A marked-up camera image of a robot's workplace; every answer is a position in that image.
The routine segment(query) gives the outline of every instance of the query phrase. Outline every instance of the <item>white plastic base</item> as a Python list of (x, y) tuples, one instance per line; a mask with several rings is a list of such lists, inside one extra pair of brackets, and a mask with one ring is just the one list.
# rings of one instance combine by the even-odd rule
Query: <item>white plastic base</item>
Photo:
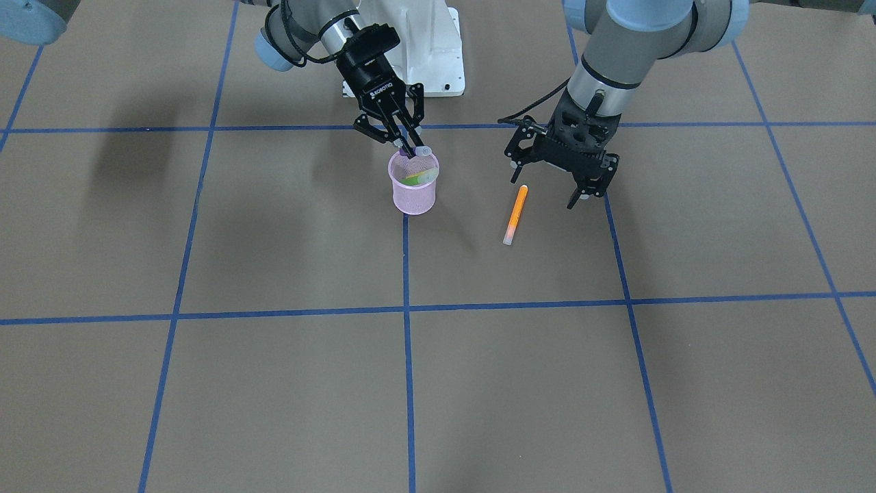
[[(387, 23), (399, 33), (401, 43), (386, 54), (396, 75), (408, 85), (422, 83), (426, 97), (461, 96), (465, 70), (459, 12), (444, 0), (384, 3), (389, 2), (362, 0), (359, 12), (367, 24)], [(353, 97), (346, 82), (343, 95)]]

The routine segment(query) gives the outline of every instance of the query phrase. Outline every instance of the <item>orange marker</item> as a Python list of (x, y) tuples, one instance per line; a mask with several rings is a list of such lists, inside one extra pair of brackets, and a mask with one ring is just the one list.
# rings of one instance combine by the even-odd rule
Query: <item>orange marker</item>
[(517, 200), (514, 201), (514, 210), (511, 212), (511, 220), (508, 221), (508, 229), (505, 231), (505, 239), (502, 243), (511, 245), (511, 240), (514, 239), (514, 232), (517, 231), (517, 222), (520, 221), (520, 212), (523, 211), (523, 203), (526, 201), (526, 194), (529, 192), (529, 187), (526, 185), (520, 186), (517, 192)]

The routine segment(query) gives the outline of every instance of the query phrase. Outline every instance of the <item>marker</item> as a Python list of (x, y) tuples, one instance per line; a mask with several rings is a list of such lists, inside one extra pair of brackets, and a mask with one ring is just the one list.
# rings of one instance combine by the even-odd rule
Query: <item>marker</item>
[(517, 231), (517, 223), (520, 221), (520, 212), (523, 211), (523, 203), (526, 201), (526, 194), (529, 192), (529, 187), (526, 185), (520, 186), (517, 192), (517, 200), (514, 201), (514, 210), (511, 212), (511, 220), (508, 221), (508, 229), (505, 230), (505, 239), (502, 243), (511, 245), (514, 239), (514, 232)]

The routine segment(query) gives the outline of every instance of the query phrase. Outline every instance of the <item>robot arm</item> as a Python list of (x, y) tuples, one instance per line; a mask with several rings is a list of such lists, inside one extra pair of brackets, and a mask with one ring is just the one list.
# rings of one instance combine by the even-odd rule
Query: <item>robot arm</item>
[[(766, 1), (860, 14), (876, 10), (872, 0)], [(547, 161), (574, 177), (571, 209), (579, 198), (605, 194), (619, 164), (605, 146), (651, 66), (729, 44), (745, 26), (749, 0), (566, 0), (564, 9), (569, 25), (590, 34), (590, 40), (553, 116), (547, 125), (528, 115), (515, 119), (532, 105), (499, 123), (518, 127), (505, 149), (515, 168), (512, 182), (524, 165)], [(533, 144), (520, 147), (525, 140)]]
[[(286, 71), (309, 61), (334, 62), (362, 111), (354, 128), (378, 142), (392, 142), (409, 156), (428, 152), (420, 138), (423, 85), (406, 86), (385, 57), (399, 44), (395, 29), (364, 25), (353, 0), (240, 1), (271, 7), (256, 36), (256, 52), (265, 64)], [(327, 57), (316, 59), (308, 53), (316, 43), (322, 43)], [(406, 107), (406, 96), (413, 100), (413, 112)], [(370, 118), (383, 128), (372, 125)]]

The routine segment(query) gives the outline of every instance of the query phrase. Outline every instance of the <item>mesh pen holder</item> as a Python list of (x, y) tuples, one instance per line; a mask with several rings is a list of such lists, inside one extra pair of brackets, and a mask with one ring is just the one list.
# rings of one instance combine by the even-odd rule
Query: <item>mesh pen holder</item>
[(438, 179), (438, 160), (434, 154), (408, 158), (396, 151), (389, 160), (392, 179), (392, 201), (399, 211), (416, 216), (435, 203), (435, 182)]

